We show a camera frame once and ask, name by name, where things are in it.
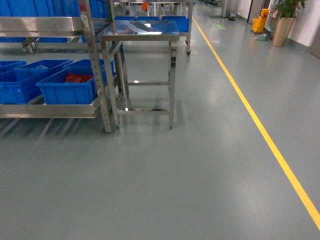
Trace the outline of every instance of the gray epoxy floor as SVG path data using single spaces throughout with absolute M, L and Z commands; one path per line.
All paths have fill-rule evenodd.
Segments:
M 245 22 L 194 17 L 320 209 L 320 60 L 254 41 Z M 218 30 L 222 24 L 226 30 Z M 167 116 L 0 119 L 1 240 L 318 240 L 320 233 L 195 25 L 178 44 Z M 167 76 L 166 45 L 127 43 L 133 80 Z M 86 53 L 1 59 L 75 60 Z M 131 88 L 164 107 L 166 88 Z

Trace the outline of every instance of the metal shelf rack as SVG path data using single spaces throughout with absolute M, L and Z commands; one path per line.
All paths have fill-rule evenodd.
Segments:
M 109 88 L 103 81 L 100 57 L 96 40 L 96 29 L 108 23 L 93 19 L 89 0 L 78 0 L 80 17 L 0 17 L 1 37 L 82 37 L 90 56 L 98 97 L 88 105 L 46 105 L 41 97 L 29 104 L 0 104 L 0 118 L 95 118 L 101 112 L 104 129 L 114 130 L 114 115 L 110 103 Z M 108 16 L 111 21 L 111 6 Z M 115 67 L 118 70 L 117 56 Z

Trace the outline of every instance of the metal frame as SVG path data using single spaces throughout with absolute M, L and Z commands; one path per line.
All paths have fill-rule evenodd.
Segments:
M 115 28 L 115 23 L 111 23 L 108 28 Z M 173 35 L 126 35 L 126 34 L 113 34 L 108 35 L 101 32 L 98 35 L 101 41 L 102 56 L 105 62 L 104 67 L 106 71 L 108 87 L 110 91 L 110 100 L 114 114 L 114 122 L 117 129 L 120 128 L 119 115 L 169 115 L 169 129 L 173 128 L 174 124 L 174 111 L 175 111 L 175 84 L 176 84 L 176 61 L 177 61 L 177 41 L 179 41 L 179 34 Z M 114 41 L 112 46 L 108 46 L 109 41 Z M 128 82 L 128 74 L 126 68 L 125 53 L 120 52 L 120 46 L 123 41 L 166 41 L 168 42 L 168 81 L 134 81 Z M 124 83 L 125 93 L 129 98 L 129 86 L 168 86 L 169 91 L 169 109 L 165 108 L 118 108 L 115 87 L 110 80 L 112 76 L 112 69 L 109 63 L 114 55 L 118 55 L 119 75 L 121 82 Z
M 192 31 L 192 16 L 193 16 L 193 6 L 194 6 L 194 0 L 114 0 L 116 3 L 153 3 L 153 4 L 171 4 L 171 3 L 187 3 L 187 10 L 188 10 L 188 19 L 189 19 L 189 29 L 188 32 L 181 32 L 181 37 L 186 37 L 185 43 L 186 43 L 186 55 L 190 57 L 191 54 L 191 31 Z
M 111 9 L 109 1 L 107 3 L 108 9 Z M 81 17 L 0 17 L 0 36 L 37 38 L 82 37 L 84 35 L 98 97 L 88 105 L 46 105 L 38 98 L 23 105 L 0 104 L 0 118 L 95 118 L 100 111 L 105 131 L 111 133 L 114 130 L 109 88 L 103 81 L 95 21 L 92 18 L 90 2 L 89 0 L 78 0 L 78 4 Z M 108 77 L 108 82 L 111 81 L 113 86 L 112 74 Z

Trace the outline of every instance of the floor marking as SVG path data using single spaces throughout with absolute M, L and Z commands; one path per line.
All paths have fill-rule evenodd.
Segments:
M 206 41 L 206 43 L 208 44 L 208 46 L 211 49 L 212 53 L 214 54 L 215 58 L 219 62 L 220 66 L 222 67 L 223 71 L 225 72 L 226 76 L 228 77 L 229 81 L 231 82 L 233 88 L 235 89 L 236 93 L 240 97 L 240 99 L 243 102 L 245 108 L 247 109 L 247 111 L 249 112 L 251 118 L 253 119 L 255 125 L 259 129 L 260 133 L 262 134 L 263 138 L 265 139 L 266 143 L 268 144 L 269 148 L 271 149 L 273 155 L 275 156 L 276 160 L 280 164 L 280 166 L 283 169 L 285 175 L 289 179 L 289 181 L 292 184 L 294 190 L 296 191 L 296 193 L 300 197 L 302 203 L 304 204 L 305 208 L 307 209 L 307 211 L 309 212 L 311 218 L 313 219 L 315 225 L 318 227 L 318 229 L 320 231 L 320 214 L 319 214 L 318 210 L 316 209 L 315 205 L 312 203 L 312 201 L 309 198 L 309 196 L 307 195 L 306 191 L 301 186 L 301 184 L 298 181 L 297 177 L 295 176 L 294 172 L 291 170 L 290 166 L 286 162 L 285 158 L 282 156 L 282 154 L 279 151 L 279 149 L 277 148 L 276 144 L 271 139 L 269 133 L 267 132 L 267 130 L 265 129 L 265 127 L 261 123 L 260 119 L 256 115 L 256 113 L 253 110 L 253 108 L 250 106 L 250 104 L 249 104 L 248 100 L 246 99 L 246 97 L 244 96 L 244 94 L 241 92 L 241 90 L 238 87 L 236 81 L 231 76 L 230 72 L 228 71 L 228 69 L 226 68 L 224 63 L 222 62 L 221 58 L 217 54 L 217 52 L 214 49 L 214 47 L 211 45 L 210 41 L 208 40 L 208 38 L 206 37 L 206 35 L 202 31 L 201 27 L 199 26 L 199 24 L 197 23 L 197 21 L 195 20 L 194 17 L 192 17 L 192 20 L 195 23 L 195 25 L 197 26 L 197 28 L 199 29 L 199 31 L 202 34 L 204 40 Z
M 226 30 L 225 26 L 221 25 L 221 24 L 216 24 L 215 27 L 219 30 Z

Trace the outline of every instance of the metal table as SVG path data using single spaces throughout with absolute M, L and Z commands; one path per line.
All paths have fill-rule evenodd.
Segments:
M 186 54 L 189 57 L 191 54 L 191 30 L 192 30 L 192 15 L 193 15 L 193 5 L 196 2 L 196 0 L 110 0 L 111 6 L 115 3 L 154 3 L 154 4 L 170 4 L 170 3 L 186 3 L 187 4 L 187 10 L 188 10 L 188 19 L 189 19 L 189 29 L 188 32 L 180 32 L 180 37 L 186 37 L 185 43 L 186 43 Z
M 112 84 L 112 69 L 110 64 L 104 64 L 107 74 L 110 100 L 114 114 L 114 122 L 120 127 L 119 115 L 129 114 L 156 114 L 169 115 L 169 128 L 174 123 L 175 107 L 175 81 L 176 81 L 176 56 L 177 41 L 180 40 L 178 27 L 174 21 L 129 21 L 116 20 L 99 33 L 102 56 L 105 63 L 109 63 L 117 54 L 118 66 L 124 89 L 129 98 L 129 86 L 168 86 L 169 109 L 164 108 L 117 108 L 117 99 L 114 85 Z M 123 41 L 167 41 L 169 43 L 169 72 L 168 81 L 133 81 L 128 82 L 127 68 L 124 52 L 120 51 Z

